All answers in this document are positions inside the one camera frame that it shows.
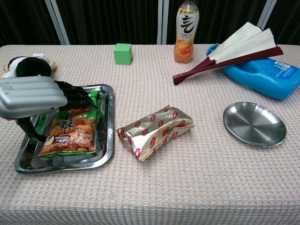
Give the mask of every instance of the bottle label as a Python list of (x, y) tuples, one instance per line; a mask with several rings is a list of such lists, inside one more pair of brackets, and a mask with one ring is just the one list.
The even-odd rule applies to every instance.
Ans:
[(180, 54), (192, 51), (194, 36), (199, 22), (199, 10), (179, 8), (176, 17), (177, 37), (175, 49)]
[(298, 71), (297, 67), (271, 59), (255, 60), (264, 71), (277, 79), (288, 80)]

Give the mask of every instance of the blue detergent bottle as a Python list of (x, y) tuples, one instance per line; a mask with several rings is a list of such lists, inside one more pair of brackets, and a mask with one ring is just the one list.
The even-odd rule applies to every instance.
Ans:
[[(217, 45), (211, 46), (206, 54)], [(235, 81), (280, 100), (289, 98), (300, 85), (299, 68), (269, 58), (223, 67), (222, 71)]]

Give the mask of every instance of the foil snack wrapper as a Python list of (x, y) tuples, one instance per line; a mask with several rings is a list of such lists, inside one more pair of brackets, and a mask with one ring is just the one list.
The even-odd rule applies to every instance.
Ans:
[(123, 146), (137, 161), (144, 162), (157, 149), (193, 127), (192, 118), (168, 105), (117, 132)]

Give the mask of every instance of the round metal plate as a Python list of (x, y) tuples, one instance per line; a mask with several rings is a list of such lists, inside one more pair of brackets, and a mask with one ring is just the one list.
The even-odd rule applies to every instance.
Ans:
[(223, 119), (233, 135), (256, 146), (278, 145), (286, 136), (284, 122), (271, 110), (255, 103), (234, 103), (225, 109)]

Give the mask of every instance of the stainless steel plate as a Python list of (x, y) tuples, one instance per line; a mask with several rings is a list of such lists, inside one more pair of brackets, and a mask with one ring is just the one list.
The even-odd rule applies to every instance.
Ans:
[[(113, 89), (105, 84), (83, 86), (87, 91), (97, 90), (98, 109), (100, 120), (96, 132), (96, 152), (78, 156), (54, 156), (52, 158), (38, 157), (43, 144), (32, 143), (25, 136), (20, 151), (15, 159), (15, 170), (21, 174), (49, 173), (60, 170), (76, 170), (98, 167), (111, 157), (113, 153), (113, 117), (114, 99)], [(55, 112), (48, 113), (42, 135), (48, 136)], [(32, 123), (37, 126), (40, 115), (32, 118)]]
[(278, 145), (286, 136), (283, 121), (271, 110), (255, 103), (234, 103), (225, 109), (223, 119), (233, 135), (256, 146)]

